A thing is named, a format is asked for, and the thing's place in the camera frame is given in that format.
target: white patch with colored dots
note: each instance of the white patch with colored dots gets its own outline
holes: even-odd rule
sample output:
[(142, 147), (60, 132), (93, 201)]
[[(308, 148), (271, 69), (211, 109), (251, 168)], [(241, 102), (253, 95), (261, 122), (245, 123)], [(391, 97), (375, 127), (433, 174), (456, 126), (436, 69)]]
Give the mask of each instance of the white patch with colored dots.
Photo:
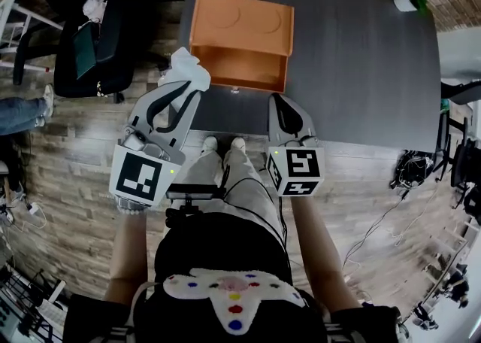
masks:
[(192, 269), (190, 275), (168, 277), (164, 281), (164, 291), (175, 299), (210, 298), (219, 322), (232, 335), (249, 331), (262, 301), (285, 300), (305, 306), (293, 286), (266, 272)]

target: dark gray table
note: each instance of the dark gray table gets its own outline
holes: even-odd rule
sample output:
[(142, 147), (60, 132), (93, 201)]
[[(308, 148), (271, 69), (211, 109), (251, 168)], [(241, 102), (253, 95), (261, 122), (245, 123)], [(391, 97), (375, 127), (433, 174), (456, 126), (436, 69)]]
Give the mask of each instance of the dark gray table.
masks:
[[(286, 95), (313, 118), (321, 140), (434, 151), (440, 62), (432, 16), (393, 0), (262, 0), (295, 8)], [(189, 47), (195, 0), (179, 45)], [(266, 92), (211, 86), (193, 129), (267, 133)]]

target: black bag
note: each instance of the black bag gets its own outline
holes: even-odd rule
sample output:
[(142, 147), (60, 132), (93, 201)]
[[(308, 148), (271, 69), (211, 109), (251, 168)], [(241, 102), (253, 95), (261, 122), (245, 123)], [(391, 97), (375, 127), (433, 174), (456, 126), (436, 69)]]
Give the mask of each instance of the black bag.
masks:
[(391, 189), (400, 187), (407, 190), (418, 187), (433, 172), (435, 153), (406, 150), (395, 169), (395, 178), (389, 184)]

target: jeans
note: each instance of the jeans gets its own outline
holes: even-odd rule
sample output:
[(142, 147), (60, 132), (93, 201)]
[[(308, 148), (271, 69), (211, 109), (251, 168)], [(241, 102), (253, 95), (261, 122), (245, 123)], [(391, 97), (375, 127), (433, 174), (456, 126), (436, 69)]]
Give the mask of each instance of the jeans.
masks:
[(44, 99), (0, 99), (0, 135), (10, 135), (33, 129), (36, 118), (45, 113)]

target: white sneaker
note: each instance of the white sneaker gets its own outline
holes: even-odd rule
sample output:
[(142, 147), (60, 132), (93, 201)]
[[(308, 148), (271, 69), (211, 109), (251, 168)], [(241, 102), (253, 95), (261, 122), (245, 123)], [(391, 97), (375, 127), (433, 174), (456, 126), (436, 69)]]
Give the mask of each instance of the white sneaker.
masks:
[(209, 136), (204, 140), (202, 144), (202, 151), (201, 155), (210, 153), (210, 152), (217, 152), (217, 138), (214, 136)]
[(236, 148), (238, 150), (242, 150), (244, 153), (246, 153), (246, 142), (242, 137), (236, 137), (232, 141), (231, 144), (231, 149)]
[(44, 113), (44, 116), (49, 118), (52, 117), (53, 114), (53, 88), (52, 84), (48, 83), (45, 85), (45, 91), (44, 91), (44, 100), (47, 103), (47, 109)]
[(43, 117), (35, 118), (35, 128), (38, 126), (45, 126), (45, 119)]

